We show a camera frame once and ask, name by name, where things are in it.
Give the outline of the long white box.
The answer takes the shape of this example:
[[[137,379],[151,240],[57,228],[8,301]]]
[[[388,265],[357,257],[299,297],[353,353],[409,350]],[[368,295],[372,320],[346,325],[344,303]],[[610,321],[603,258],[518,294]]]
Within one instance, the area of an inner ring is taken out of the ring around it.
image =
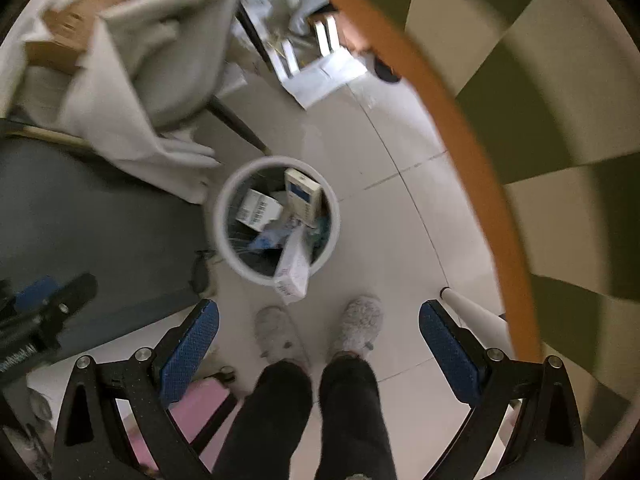
[[[306,226],[300,224],[286,240],[273,277],[274,289],[285,304],[294,304],[306,297],[309,273],[310,252]]]

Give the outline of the cream medicine box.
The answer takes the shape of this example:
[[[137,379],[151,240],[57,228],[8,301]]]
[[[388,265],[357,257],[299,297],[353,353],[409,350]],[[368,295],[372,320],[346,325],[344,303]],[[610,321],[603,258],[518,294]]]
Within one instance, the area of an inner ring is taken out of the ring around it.
[[[288,206],[306,226],[315,226],[320,208],[322,186],[295,168],[284,173]]]

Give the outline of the blue cartoon tissue pack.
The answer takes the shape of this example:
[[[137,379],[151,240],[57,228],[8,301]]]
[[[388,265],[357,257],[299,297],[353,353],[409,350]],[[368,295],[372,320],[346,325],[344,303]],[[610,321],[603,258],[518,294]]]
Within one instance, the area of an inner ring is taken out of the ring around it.
[[[250,252],[263,252],[264,250],[281,248],[296,226],[297,221],[295,219],[270,222],[247,245],[247,249]]]

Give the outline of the green white medicine box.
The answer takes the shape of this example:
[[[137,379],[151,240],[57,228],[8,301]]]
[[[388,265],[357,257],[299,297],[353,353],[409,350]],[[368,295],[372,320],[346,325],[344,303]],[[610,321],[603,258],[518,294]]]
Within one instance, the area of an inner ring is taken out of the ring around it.
[[[238,208],[235,220],[256,232],[262,232],[270,222],[280,218],[282,210],[283,206],[274,198],[249,190]]]

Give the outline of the white round trash bin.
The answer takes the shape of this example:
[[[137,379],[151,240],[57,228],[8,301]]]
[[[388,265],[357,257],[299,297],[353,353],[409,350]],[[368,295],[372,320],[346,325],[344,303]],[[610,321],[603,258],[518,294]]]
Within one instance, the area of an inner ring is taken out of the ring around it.
[[[337,244],[338,237],[340,236],[340,205],[338,204],[334,189],[331,188],[329,182],[318,170],[315,170],[314,167],[311,167],[302,160],[288,156],[266,156],[247,162],[228,177],[217,196],[213,211],[213,237],[217,252],[221,255],[224,261],[228,263],[228,265],[231,266],[239,276],[242,276],[244,280],[259,286],[272,287],[272,276],[260,274],[254,271],[245,262],[243,262],[240,256],[236,253],[231,244],[231,235],[229,234],[230,221],[228,220],[228,214],[231,210],[231,203],[236,192],[239,191],[240,187],[244,183],[250,180],[250,178],[257,176],[262,172],[262,170],[280,167],[284,169],[290,167],[296,168],[303,174],[306,174],[308,177],[319,182],[322,186],[326,206],[328,206],[329,209],[329,217],[331,220],[329,238],[326,241],[326,244],[324,244],[322,251],[318,252],[317,257],[314,258],[314,261],[310,264],[310,276],[318,273],[322,269],[322,266],[324,266],[329,258],[331,258]]]

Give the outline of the left grey slipper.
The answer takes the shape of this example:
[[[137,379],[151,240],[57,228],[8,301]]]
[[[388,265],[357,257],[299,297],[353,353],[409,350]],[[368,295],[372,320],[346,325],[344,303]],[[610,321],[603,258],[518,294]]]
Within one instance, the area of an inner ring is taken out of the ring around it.
[[[255,315],[254,334],[260,355],[269,364],[288,361],[308,367],[302,340],[287,310],[278,306],[259,310]]]

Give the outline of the grey slipper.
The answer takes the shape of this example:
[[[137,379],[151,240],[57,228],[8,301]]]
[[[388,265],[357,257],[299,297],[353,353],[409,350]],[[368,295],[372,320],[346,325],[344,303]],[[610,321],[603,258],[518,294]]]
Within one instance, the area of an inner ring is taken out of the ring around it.
[[[259,310],[255,315],[254,334],[260,355],[269,364],[288,361],[308,367],[302,340],[287,310],[278,306]]]
[[[330,345],[330,357],[353,354],[365,359],[373,350],[383,323],[382,304],[378,298],[360,296],[345,308]]]

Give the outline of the right grey slipper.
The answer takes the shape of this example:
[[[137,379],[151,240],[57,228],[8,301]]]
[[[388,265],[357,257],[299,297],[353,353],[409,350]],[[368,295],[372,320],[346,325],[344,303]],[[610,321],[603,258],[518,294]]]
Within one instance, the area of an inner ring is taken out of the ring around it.
[[[365,359],[373,350],[383,323],[382,304],[378,298],[360,296],[345,308],[330,345],[330,357],[353,354]]]

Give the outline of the grey chair with cloth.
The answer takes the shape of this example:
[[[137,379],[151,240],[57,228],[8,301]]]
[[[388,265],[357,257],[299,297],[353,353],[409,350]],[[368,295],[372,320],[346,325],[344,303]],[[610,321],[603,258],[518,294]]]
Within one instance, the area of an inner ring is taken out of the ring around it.
[[[71,1],[32,0],[12,26],[1,48],[2,108],[21,96],[38,127],[78,139],[188,203],[204,203],[218,162],[194,139],[201,114],[216,114],[260,145],[218,96],[235,26],[259,41],[242,0],[125,0],[96,17],[73,75],[28,65],[24,42],[52,38],[42,12]]]

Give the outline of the brown cardboard box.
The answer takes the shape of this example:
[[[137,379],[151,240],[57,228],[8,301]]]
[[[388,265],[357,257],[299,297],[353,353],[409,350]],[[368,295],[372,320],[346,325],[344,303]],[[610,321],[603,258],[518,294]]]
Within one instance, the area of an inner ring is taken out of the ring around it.
[[[24,42],[27,64],[73,75],[78,70],[78,60],[88,48],[96,17],[124,1],[72,0],[60,10],[49,6],[40,18],[52,38]]]

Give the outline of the striped beige tablecloth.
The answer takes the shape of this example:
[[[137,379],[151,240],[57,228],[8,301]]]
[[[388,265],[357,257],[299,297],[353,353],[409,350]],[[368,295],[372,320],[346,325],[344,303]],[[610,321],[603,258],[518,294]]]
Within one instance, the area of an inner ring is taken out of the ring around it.
[[[422,50],[518,228],[593,479],[639,474],[639,0],[369,0]]]

